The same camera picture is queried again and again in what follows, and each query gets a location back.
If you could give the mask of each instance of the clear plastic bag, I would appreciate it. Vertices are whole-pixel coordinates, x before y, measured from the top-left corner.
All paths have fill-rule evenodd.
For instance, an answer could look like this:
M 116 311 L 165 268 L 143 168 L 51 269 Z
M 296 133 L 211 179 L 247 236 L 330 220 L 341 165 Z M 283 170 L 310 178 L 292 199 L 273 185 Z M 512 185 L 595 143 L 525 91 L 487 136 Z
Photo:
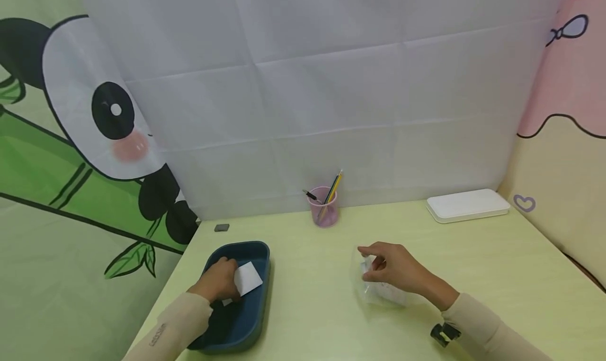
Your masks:
M 362 275 L 371 269 L 374 256 L 363 257 L 357 249 L 351 255 L 350 278 L 358 297 L 367 304 L 386 307 L 407 306 L 408 293 L 383 282 L 364 282 Z

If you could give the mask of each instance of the bow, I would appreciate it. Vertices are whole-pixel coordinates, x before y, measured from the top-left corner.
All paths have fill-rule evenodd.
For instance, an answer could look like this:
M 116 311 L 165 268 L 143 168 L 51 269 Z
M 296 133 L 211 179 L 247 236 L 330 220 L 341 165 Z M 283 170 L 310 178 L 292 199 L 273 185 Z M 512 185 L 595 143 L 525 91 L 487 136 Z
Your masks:
M 574 18 L 566 22 L 566 24 L 560 29 L 552 29 L 549 32 L 550 40 L 546 47 L 557 39 L 565 38 L 578 38 L 581 37 L 589 26 L 589 17 L 587 15 L 577 15 Z

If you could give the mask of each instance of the white box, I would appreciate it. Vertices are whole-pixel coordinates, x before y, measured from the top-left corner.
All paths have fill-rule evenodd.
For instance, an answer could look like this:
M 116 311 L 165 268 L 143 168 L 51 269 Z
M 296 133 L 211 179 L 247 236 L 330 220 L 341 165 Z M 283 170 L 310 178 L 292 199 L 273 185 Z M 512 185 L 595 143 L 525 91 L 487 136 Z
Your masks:
M 505 215 L 511 205 L 491 189 L 427 199 L 427 209 L 436 222 L 452 223 L 463 220 Z

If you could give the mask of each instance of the bamboo leaf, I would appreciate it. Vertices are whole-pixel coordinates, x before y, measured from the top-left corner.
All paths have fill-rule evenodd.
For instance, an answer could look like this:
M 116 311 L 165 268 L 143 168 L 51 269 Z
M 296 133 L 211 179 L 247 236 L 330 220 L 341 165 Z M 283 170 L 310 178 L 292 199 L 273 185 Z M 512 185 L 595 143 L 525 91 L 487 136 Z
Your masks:
M 111 279 L 122 277 L 139 270 L 145 262 L 145 254 L 147 253 L 148 246 L 150 245 L 140 242 L 136 242 L 129 246 L 124 252 L 117 255 L 117 257 L 110 262 L 110 265 L 105 269 L 105 278 Z
M 0 105 L 12 105 L 25 97 L 25 86 L 12 75 L 0 81 Z
M 145 252 L 145 267 L 156 278 L 156 250 L 153 245 L 147 245 L 147 252 Z

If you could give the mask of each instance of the pen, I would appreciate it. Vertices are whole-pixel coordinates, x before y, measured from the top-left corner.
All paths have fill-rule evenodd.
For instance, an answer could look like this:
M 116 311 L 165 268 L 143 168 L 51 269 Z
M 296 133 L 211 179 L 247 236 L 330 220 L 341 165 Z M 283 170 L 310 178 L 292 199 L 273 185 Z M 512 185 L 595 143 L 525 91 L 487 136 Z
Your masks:
M 315 200 L 316 203 L 319 203 L 320 205 L 322 204 L 322 202 L 320 202 L 318 200 L 318 197 L 316 197 L 314 194 L 310 193 L 309 191 L 303 190 L 303 193 L 305 193 L 305 195 L 308 196 L 311 200 Z

